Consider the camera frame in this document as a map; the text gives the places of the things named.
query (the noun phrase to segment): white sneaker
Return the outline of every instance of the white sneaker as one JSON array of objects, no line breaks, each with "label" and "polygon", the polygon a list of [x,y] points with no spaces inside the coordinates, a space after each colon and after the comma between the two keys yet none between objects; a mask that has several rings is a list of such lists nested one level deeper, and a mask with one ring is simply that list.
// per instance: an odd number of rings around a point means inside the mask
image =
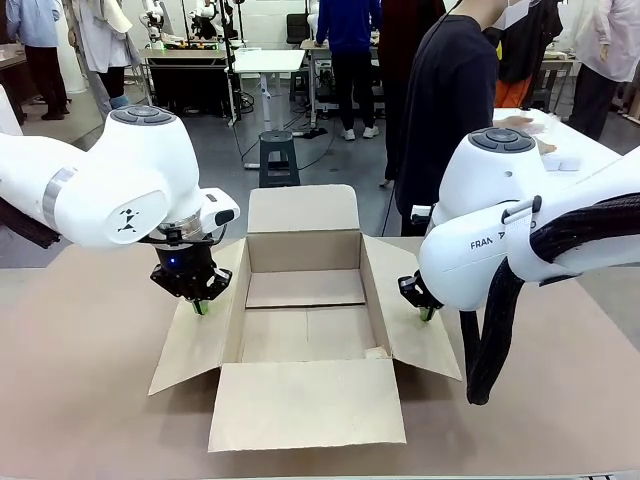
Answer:
[{"label": "white sneaker", "polygon": [[364,129],[362,138],[372,139],[373,137],[377,137],[378,135],[380,135],[380,130],[378,129],[378,127],[375,127],[375,126],[373,128],[367,127]]},{"label": "white sneaker", "polygon": [[351,130],[343,129],[341,135],[347,142],[353,142],[356,139],[356,134],[353,131],[353,128]]}]

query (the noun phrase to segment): blue jacket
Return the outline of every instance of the blue jacket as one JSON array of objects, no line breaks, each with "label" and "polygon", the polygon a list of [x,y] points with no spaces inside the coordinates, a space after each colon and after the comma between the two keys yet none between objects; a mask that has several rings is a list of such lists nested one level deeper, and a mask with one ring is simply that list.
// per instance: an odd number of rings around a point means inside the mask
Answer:
[{"label": "blue jacket", "polygon": [[381,17],[380,0],[320,0],[316,41],[324,42],[329,32],[333,53],[368,52],[371,26],[380,28]]},{"label": "blue jacket", "polygon": [[7,0],[7,34],[29,47],[57,47],[60,10],[56,0]]}]

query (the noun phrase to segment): black pants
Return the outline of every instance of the black pants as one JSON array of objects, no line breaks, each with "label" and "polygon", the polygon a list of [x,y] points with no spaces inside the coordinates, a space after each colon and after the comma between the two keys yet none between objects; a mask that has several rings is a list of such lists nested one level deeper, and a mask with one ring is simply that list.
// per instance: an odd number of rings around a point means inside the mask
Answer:
[{"label": "black pants", "polygon": [[387,169],[384,172],[386,180],[395,180],[398,176],[398,154],[400,150],[400,129],[404,117],[404,107],[407,101],[409,85],[407,82],[383,79],[384,105],[387,118]]},{"label": "black pants", "polygon": [[427,234],[427,228],[429,228],[429,225],[414,225],[411,223],[411,215],[403,215],[400,235],[403,237],[424,237]]},{"label": "black pants", "polygon": [[56,47],[24,47],[31,78],[49,107],[50,113],[61,112],[67,107],[67,93],[64,87],[58,49]]},{"label": "black pants", "polygon": [[353,129],[352,93],[356,102],[360,104],[364,126],[373,127],[375,117],[371,53],[334,53],[331,55],[331,63],[344,129]]},{"label": "black pants", "polygon": [[109,67],[107,73],[99,73],[100,80],[109,98],[118,98],[124,95],[124,67]]},{"label": "black pants", "polygon": [[617,88],[617,82],[582,65],[576,80],[576,95],[569,126],[589,138],[599,140]]}]

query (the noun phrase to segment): desk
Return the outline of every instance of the desk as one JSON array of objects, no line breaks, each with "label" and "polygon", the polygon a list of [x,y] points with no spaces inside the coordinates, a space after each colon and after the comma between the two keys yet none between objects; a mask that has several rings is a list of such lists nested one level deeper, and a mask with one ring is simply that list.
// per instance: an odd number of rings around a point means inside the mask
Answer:
[{"label": "desk", "polygon": [[22,105],[20,105],[20,102],[15,98],[11,89],[5,85],[6,82],[3,78],[3,71],[16,65],[26,63],[27,57],[23,51],[16,50],[16,45],[2,45],[1,47],[3,48],[0,49],[0,84],[5,87],[7,98],[9,99],[13,113],[16,116],[16,120],[18,120],[18,124],[22,125],[25,119],[25,114],[22,111]]},{"label": "desk", "polygon": [[[322,47],[316,46],[313,40],[305,40],[300,45],[300,48],[309,53],[309,97],[311,97],[311,128],[316,128],[318,124],[318,110],[329,108],[337,108],[337,105],[319,103],[317,100],[316,92],[316,62],[320,60],[330,60],[331,51],[327,45]],[[378,59],[378,47],[371,47],[371,59]],[[376,104],[375,108],[384,108],[384,104]]]},{"label": "desk", "polygon": [[[271,110],[269,108],[272,95],[269,93],[267,75],[275,74],[276,94],[280,96],[280,74],[291,73],[300,70],[304,52],[301,50],[249,50],[236,55],[236,63],[233,66],[238,74],[258,73],[260,74],[260,89],[262,91],[262,106],[264,107],[264,128],[265,131],[272,130]],[[282,102],[280,105],[278,125],[276,129],[283,128]]]},{"label": "desk", "polygon": [[[153,50],[140,49],[145,94],[149,105],[153,105],[150,95],[150,77],[152,70],[220,70],[227,68],[227,53],[224,50]],[[206,85],[192,85],[193,88],[206,88]],[[232,118],[235,115],[230,82],[225,81],[229,90],[229,102]]]},{"label": "desk", "polygon": [[[421,243],[386,241],[414,253]],[[218,372],[147,397],[177,303],[148,279],[156,263],[149,246],[68,247],[0,313],[0,475],[513,477],[640,469],[640,354],[575,281],[525,287],[511,354],[485,407],[467,404],[464,383],[396,363],[407,445],[208,454]],[[442,315],[463,365],[457,313]]]},{"label": "desk", "polygon": [[550,97],[551,97],[551,91],[553,90],[553,85],[555,84],[555,81],[558,77],[558,74],[560,72],[564,72],[564,76],[562,79],[562,84],[560,85],[560,91],[558,92],[558,98],[556,99],[556,104],[553,108],[551,108],[551,105],[549,105],[549,110],[552,112],[556,112],[556,110],[558,109],[558,105],[560,104],[560,99],[562,98],[562,93],[564,92],[564,87],[567,85],[567,80],[569,79],[569,76],[571,75],[571,71],[573,70],[573,68],[576,65],[579,65],[580,62],[578,62],[575,59],[565,59],[565,60],[559,60],[559,59],[545,59],[542,62],[542,66],[540,67],[540,72],[549,72],[549,78],[545,79],[545,78],[541,78],[540,76],[538,76],[538,78],[536,79],[536,86],[535,88],[539,89],[539,88],[545,88],[549,90],[549,104],[551,103]]},{"label": "desk", "polygon": [[553,179],[561,185],[570,185],[586,178],[620,158],[620,155],[613,150],[609,150],[601,143],[582,135],[580,132],[560,122],[557,118],[552,118],[540,110],[523,112],[517,108],[497,108],[494,111],[494,119],[502,120],[512,115],[522,114],[533,118],[533,123],[544,125],[544,132],[534,136],[540,138],[543,142],[558,147],[557,152],[551,155],[582,159],[582,166],[579,171],[551,173]]}]

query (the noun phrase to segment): cardboard box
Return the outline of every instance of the cardboard box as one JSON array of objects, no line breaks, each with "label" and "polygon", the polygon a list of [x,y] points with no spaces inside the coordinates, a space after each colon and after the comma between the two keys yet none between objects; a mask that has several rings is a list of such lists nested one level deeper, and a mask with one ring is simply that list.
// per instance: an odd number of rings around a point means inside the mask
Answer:
[{"label": "cardboard box", "polygon": [[406,443],[392,359],[461,379],[398,292],[415,256],[360,232],[351,187],[253,191],[215,260],[231,285],[203,317],[179,304],[149,391],[222,367],[209,451]]}]

